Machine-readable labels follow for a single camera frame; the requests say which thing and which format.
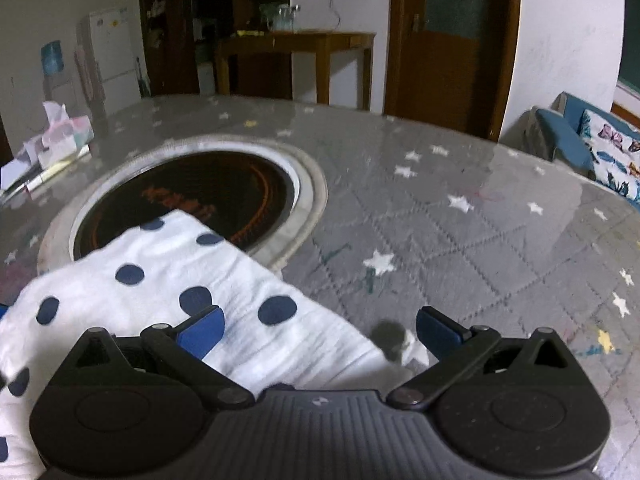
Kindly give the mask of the white navy polka dot garment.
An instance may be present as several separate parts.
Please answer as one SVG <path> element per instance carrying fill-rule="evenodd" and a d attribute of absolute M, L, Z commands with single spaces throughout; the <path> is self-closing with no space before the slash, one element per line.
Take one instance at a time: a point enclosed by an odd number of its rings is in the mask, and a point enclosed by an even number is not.
<path fill-rule="evenodd" d="M 43 472 L 29 415 L 85 330 L 136 336 L 155 323 L 178 325 L 212 304 L 224 312 L 226 328 L 204 362 L 251 392 L 278 382 L 389 392 L 411 377 L 344 318 L 173 211 L 35 278 L 2 309 L 2 477 Z"/>

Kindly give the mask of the round black induction cooktop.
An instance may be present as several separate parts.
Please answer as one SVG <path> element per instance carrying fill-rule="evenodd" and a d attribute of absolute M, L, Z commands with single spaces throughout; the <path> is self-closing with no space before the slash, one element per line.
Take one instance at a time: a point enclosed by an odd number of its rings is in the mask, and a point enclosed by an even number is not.
<path fill-rule="evenodd" d="M 189 154 L 144 170 L 91 206 L 74 240 L 79 259 L 123 232 L 180 209 L 240 249 L 253 248 L 283 221 L 294 184 L 275 162 L 254 154 Z"/>

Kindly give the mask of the blue sofa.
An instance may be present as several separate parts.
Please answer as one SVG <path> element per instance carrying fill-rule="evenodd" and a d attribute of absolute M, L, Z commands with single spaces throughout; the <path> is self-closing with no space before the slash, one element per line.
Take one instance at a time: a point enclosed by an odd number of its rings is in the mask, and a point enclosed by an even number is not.
<path fill-rule="evenodd" d="M 600 110 L 577 96 L 562 92 L 550 107 L 532 107 L 522 118 L 521 125 L 516 127 L 514 133 L 505 136 L 502 142 L 510 148 L 517 148 L 548 162 L 554 162 L 599 183 L 594 177 L 589 148 L 579 134 L 580 120 L 585 110 L 592 110 L 615 127 L 639 133 L 636 125 Z"/>

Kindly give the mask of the tissue pack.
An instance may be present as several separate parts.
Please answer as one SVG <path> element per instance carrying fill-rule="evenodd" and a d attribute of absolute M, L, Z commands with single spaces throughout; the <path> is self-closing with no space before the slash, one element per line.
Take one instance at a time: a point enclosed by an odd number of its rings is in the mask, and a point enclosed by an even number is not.
<path fill-rule="evenodd" d="M 70 117 L 66 106 L 55 101 L 43 102 L 42 106 L 48 128 L 26 141 L 14 159 L 1 167 L 2 193 L 26 183 L 32 174 L 71 162 L 88 148 L 94 137 L 88 116 Z"/>

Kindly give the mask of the butterfly print pillow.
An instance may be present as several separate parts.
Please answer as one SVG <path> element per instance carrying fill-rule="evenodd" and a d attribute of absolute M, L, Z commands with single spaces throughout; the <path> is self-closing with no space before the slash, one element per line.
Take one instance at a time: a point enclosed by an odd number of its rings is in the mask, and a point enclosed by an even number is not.
<path fill-rule="evenodd" d="M 615 127 L 592 110 L 585 110 L 579 134 L 589 148 L 596 180 L 638 206 L 639 133 Z"/>

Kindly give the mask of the white refrigerator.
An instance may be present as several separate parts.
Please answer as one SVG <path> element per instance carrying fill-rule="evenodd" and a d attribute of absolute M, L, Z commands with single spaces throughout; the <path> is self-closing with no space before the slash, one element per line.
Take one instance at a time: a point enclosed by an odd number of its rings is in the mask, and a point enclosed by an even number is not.
<path fill-rule="evenodd" d="M 77 25 L 76 63 L 93 119 L 141 100 L 126 6 L 96 11 Z"/>

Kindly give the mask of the brown wooden door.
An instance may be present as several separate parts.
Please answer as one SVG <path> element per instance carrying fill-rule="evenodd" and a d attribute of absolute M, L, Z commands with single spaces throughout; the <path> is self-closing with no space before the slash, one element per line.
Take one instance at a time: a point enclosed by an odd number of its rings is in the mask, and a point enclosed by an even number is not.
<path fill-rule="evenodd" d="M 384 112 L 497 141 L 521 0 L 390 0 Z"/>

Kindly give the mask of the water dispenser with blue bottle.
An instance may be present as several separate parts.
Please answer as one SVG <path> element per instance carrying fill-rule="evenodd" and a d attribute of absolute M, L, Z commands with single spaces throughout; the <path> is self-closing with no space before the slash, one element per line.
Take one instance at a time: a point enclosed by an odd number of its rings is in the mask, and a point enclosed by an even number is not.
<path fill-rule="evenodd" d="M 41 50 L 43 93 L 47 101 L 65 105 L 68 110 L 77 107 L 77 96 L 72 72 L 65 65 L 60 40 L 45 44 Z"/>

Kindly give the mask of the glass jar on table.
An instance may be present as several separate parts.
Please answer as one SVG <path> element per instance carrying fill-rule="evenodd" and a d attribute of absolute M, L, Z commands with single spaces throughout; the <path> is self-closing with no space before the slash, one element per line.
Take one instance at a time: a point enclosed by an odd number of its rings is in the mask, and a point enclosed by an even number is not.
<path fill-rule="evenodd" d="M 273 32 L 294 32 L 296 15 L 299 10 L 298 4 L 279 4 L 274 11 L 271 30 Z"/>

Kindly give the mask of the dark green window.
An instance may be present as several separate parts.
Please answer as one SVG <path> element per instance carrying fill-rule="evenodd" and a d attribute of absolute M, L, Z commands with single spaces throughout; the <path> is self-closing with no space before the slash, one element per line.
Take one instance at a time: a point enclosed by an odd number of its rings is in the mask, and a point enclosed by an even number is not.
<path fill-rule="evenodd" d="M 640 89 L 640 0 L 625 0 L 623 51 L 618 79 L 638 92 Z"/>

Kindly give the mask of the dark wooden shelf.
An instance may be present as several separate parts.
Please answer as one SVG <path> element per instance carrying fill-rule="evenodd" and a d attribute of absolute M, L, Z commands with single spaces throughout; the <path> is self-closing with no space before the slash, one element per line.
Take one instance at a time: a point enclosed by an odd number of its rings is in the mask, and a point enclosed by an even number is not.
<path fill-rule="evenodd" d="M 291 0 L 139 0 L 146 73 L 152 96 L 197 94 L 216 84 L 223 42 L 262 36 Z"/>

